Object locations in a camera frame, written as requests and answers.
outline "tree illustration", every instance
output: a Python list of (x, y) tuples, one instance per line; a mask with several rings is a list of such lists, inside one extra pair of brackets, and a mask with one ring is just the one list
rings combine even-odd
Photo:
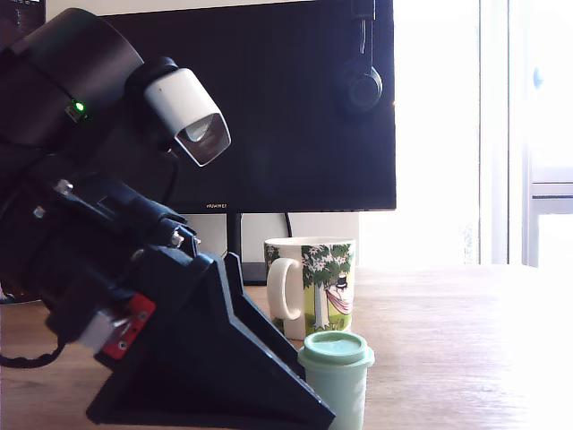
[(330, 327), (326, 290), (337, 283), (341, 273), (350, 272), (352, 258), (350, 244), (303, 246), (303, 285), (314, 287), (315, 330)]

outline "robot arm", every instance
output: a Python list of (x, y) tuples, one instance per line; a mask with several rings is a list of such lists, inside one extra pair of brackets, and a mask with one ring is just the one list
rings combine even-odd
[(0, 100), (0, 280), (41, 298), (58, 338), (51, 356), (0, 364), (93, 348), (112, 371), (98, 424), (327, 429), (238, 259), (199, 254), (185, 219), (147, 198), (173, 184), (174, 153), (205, 165), (230, 143), (194, 75), (144, 64), (74, 9), (0, 52)]

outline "white camera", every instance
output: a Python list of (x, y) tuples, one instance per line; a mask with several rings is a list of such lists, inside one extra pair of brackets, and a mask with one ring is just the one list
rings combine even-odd
[(144, 97), (199, 166), (209, 164), (231, 144), (225, 118), (191, 70), (178, 69), (157, 79)]

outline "mug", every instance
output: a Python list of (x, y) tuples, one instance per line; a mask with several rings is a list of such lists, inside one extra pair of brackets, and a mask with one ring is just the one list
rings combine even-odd
[(264, 248), (270, 319), (287, 338), (350, 330), (354, 239), (289, 237), (267, 240)]

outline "white wall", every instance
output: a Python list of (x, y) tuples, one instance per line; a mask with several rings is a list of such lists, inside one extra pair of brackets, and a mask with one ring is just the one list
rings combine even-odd
[[(223, 254), (227, 249), (225, 215), (191, 215), (189, 225), (197, 230), (200, 250)], [(358, 239), (358, 213), (293, 213), (295, 236), (336, 236)], [(262, 244), (272, 237), (284, 237), (287, 228), (282, 214), (246, 214), (243, 217), (243, 258), (263, 261)]]
[[(50, 20), (68, 7), (80, 7), (99, 15), (154, 12), (238, 4), (283, 3), (290, 0), (47, 0)], [(192, 215), (189, 224), (197, 230), (201, 250), (222, 254), (227, 249), (225, 215)], [(296, 236), (336, 236), (358, 239), (358, 213), (301, 213), (292, 215)], [(246, 262), (263, 261), (262, 243), (286, 235), (285, 221), (278, 214), (249, 214), (243, 219), (243, 255)]]

